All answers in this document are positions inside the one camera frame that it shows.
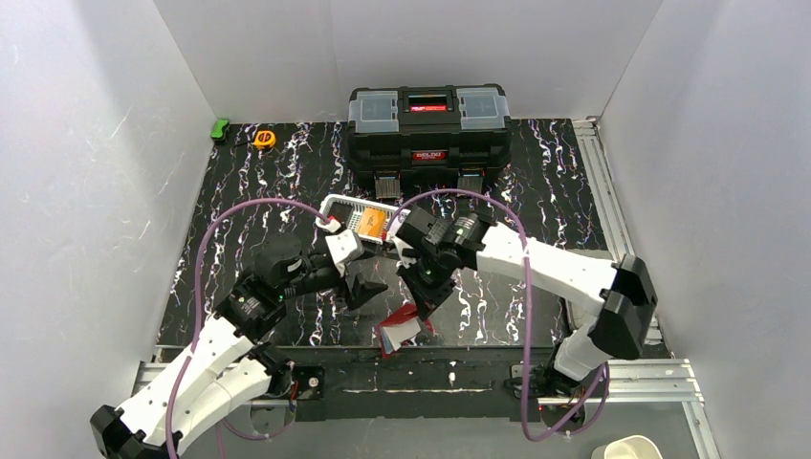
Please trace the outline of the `red leather card holder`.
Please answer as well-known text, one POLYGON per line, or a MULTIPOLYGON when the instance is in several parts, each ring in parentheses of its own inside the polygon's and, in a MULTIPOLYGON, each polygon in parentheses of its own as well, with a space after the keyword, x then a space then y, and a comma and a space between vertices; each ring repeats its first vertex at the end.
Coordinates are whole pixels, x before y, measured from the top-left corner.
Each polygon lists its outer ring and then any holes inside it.
POLYGON ((429 319, 421 319, 417 306, 406 303, 374 328, 375 336, 380 340, 384 359, 398 352, 407 341, 411 341, 426 328, 434 333, 435 328, 429 319))

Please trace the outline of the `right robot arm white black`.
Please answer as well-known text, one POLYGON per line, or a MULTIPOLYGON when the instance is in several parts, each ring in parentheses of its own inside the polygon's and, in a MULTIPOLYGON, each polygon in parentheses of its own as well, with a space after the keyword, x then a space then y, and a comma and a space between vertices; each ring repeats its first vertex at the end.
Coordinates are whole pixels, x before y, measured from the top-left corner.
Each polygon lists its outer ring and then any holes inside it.
POLYGON ((398 217, 385 240, 396 248, 398 275, 422 319, 448 299, 455 272, 497 273, 574 302, 587 314, 557 347, 548 375, 580 382, 606 361, 643 355, 658 296, 647 263, 636 255, 593 258, 521 237, 475 212, 448 220, 422 208, 398 217))

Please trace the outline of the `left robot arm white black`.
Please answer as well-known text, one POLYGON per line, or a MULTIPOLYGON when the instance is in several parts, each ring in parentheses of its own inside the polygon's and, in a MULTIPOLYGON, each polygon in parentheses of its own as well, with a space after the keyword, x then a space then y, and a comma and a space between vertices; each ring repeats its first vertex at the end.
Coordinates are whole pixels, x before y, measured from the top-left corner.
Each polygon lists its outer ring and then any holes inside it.
POLYGON ((146 387, 118 406, 103 405, 90 426, 105 458, 180 455, 206 430, 256 397, 293 399, 294 362, 265 337, 287 315, 289 300, 331 290, 349 309, 386 291, 350 263, 375 251, 352 230, 326 235, 309 250, 292 234, 257 249, 230 293, 189 345, 146 387))

